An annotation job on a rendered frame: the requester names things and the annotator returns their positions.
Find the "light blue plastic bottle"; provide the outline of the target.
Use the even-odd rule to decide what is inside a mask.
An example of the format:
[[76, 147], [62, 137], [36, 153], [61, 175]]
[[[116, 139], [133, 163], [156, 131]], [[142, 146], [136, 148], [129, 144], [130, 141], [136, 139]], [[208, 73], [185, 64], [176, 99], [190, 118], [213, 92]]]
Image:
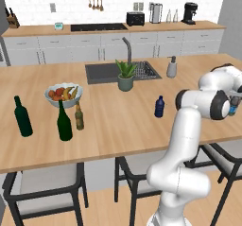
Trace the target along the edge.
[[232, 96], [230, 100], [230, 110], [229, 115], [234, 115], [238, 106], [238, 98], [236, 96]]

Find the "black chair grey seat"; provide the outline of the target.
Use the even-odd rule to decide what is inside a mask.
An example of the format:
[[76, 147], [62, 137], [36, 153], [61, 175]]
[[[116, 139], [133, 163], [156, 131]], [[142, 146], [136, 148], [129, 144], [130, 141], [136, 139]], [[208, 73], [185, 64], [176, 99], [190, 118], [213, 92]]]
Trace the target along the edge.
[[227, 179], [227, 184], [210, 224], [210, 226], [216, 226], [233, 183], [242, 180], [242, 155], [236, 155], [233, 147], [230, 147], [230, 150], [226, 150], [224, 146], [218, 143], [201, 145], [198, 150], [202, 150], [209, 158], [209, 161], [197, 163], [196, 160], [199, 155], [196, 154], [192, 160], [184, 162], [184, 165], [188, 168], [200, 168], [215, 165], [220, 171], [217, 182], [222, 183], [224, 178]]
[[147, 183], [147, 169], [165, 155], [165, 150], [116, 157], [114, 160], [114, 201], [118, 202], [119, 183], [126, 181], [130, 189], [130, 225], [134, 226], [138, 199], [161, 194]]
[[68, 211], [74, 211], [77, 225], [83, 226], [78, 200], [80, 188], [84, 205], [89, 206], [84, 163], [26, 170], [22, 173], [18, 195], [11, 193], [16, 176], [16, 172], [8, 173], [2, 185], [4, 199], [16, 226], [24, 226], [24, 219]]

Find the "grey soap dispenser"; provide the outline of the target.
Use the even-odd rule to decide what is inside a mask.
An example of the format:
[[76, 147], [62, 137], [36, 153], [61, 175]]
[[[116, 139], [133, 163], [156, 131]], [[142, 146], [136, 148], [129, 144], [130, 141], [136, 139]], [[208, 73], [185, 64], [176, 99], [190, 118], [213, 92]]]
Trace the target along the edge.
[[166, 69], [166, 76], [168, 78], [174, 78], [176, 75], [177, 75], [176, 57], [172, 56], [171, 61], [169, 62], [167, 69]]

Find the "dark blue plastic bottle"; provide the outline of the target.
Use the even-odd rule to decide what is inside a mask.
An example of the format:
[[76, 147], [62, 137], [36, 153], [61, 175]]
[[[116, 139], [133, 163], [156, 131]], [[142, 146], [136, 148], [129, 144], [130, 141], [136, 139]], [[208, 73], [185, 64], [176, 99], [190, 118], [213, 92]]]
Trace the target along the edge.
[[164, 115], [164, 100], [162, 96], [159, 96], [156, 100], [154, 115], [156, 117], [162, 117]]

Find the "black coffee machine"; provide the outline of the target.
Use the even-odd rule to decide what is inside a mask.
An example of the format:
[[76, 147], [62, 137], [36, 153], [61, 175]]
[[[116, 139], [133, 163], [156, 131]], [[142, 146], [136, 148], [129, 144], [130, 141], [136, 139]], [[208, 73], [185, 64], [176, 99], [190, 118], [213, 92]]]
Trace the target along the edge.
[[193, 16], [197, 14], [198, 5], [196, 3], [187, 2], [184, 5], [183, 23], [188, 25], [194, 25], [196, 22], [193, 20]]

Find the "green potted plant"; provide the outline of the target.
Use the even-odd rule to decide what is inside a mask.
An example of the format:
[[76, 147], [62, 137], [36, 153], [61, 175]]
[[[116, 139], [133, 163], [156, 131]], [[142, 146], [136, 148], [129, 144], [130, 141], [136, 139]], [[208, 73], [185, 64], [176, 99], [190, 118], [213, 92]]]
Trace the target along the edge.
[[135, 76], [136, 65], [123, 61], [115, 61], [119, 68], [118, 88], [123, 92], [128, 92], [133, 87], [133, 79]]

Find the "grey electric kettle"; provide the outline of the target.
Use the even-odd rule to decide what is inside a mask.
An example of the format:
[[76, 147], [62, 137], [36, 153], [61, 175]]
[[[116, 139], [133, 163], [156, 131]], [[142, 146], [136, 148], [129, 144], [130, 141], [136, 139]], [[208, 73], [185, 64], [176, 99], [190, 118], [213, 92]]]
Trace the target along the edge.
[[149, 11], [149, 21], [152, 24], [159, 24], [162, 19], [163, 5], [160, 3], [150, 3]]

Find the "grey tap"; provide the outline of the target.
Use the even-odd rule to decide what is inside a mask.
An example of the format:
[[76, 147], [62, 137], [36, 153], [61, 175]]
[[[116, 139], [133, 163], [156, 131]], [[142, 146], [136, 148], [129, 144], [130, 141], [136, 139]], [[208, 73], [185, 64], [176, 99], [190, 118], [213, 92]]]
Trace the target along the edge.
[[128, 65], [131, 65], [131, 46], [130, 46], [130, 42], [128, 41], [128, 39], [126, 37], [123, 37], [122, 40], [126, 44], [127, 49], [128, 49]]

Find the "black toaster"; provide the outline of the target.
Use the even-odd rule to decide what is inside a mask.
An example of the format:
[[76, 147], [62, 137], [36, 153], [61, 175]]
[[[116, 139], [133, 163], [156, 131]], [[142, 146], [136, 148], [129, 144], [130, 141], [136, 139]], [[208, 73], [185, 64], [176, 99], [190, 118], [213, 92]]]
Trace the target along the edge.
[[128, 12], [126, 23], [128, 26], [143, 26], [145, 24], [145, 14], [143, 12]]

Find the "dark grey sink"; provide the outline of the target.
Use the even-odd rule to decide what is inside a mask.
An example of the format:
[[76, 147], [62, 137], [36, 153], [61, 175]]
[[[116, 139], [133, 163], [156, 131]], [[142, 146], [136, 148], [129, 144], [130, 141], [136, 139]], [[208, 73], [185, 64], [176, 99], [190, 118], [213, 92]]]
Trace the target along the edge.
[[[161, 78], [148, 61], [134, 61], [133, 64], [136, 66], [134, 80]], [[86, 64], [85, 70], [89, 84], [117, 82], [120, 74], [116, 63]]]

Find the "black hob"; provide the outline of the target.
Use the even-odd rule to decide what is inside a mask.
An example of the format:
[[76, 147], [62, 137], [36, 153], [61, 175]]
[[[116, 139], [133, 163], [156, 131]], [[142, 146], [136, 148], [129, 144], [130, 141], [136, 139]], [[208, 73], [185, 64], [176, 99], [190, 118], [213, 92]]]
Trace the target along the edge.
[[122, 23], [71, 25], [71, 31], [128, 30]]

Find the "small brown glass bottle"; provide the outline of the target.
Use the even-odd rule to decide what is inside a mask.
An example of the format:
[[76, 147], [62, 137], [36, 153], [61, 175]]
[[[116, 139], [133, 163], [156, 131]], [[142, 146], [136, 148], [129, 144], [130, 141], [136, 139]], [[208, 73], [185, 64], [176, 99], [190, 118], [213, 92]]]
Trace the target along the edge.
[[83, 122], [83, 112], [79, 106], [79, 103], [76, 103], [76, 112], [75, 112], [76, 124], [78, 130], [84, 129], [84, 122]]

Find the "yellow banana bunch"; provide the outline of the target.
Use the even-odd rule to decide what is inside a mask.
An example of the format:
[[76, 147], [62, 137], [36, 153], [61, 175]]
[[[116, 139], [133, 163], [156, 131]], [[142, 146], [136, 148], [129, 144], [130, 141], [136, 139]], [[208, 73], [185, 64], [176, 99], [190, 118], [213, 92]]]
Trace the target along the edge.
[[78, 92], [78, 87], [74, 88], [75, 90], [70, 94], [69, 92], [73, 89], [74, 87], [67, 87], [64, 91], [63, 91], [63, 97], [64, 100], [71, 100], [74, 99], [76, 97], [76, 94]]

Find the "white fruit bowl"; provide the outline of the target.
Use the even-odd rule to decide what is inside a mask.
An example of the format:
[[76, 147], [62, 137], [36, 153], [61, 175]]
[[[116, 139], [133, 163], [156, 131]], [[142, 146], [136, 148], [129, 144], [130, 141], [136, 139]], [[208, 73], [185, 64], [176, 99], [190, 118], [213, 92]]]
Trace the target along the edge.
[[83, 94], [83, 88], [75, 83], [61, 83], [49, 86], [45, 92], [45, 98], [54, 106], [59, 107], [62, 101], [64, 109], [74, 107]]

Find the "wooden knife block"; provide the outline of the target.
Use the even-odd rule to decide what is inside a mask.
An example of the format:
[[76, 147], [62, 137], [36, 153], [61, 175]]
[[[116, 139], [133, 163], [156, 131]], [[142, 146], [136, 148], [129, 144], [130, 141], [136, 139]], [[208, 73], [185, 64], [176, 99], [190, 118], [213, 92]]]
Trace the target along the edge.
[[9, 22], [10, 28], [18, 28], [20, 26], [16, 15], [13, 13], [12, 9], [5, 9], [7, 20]]

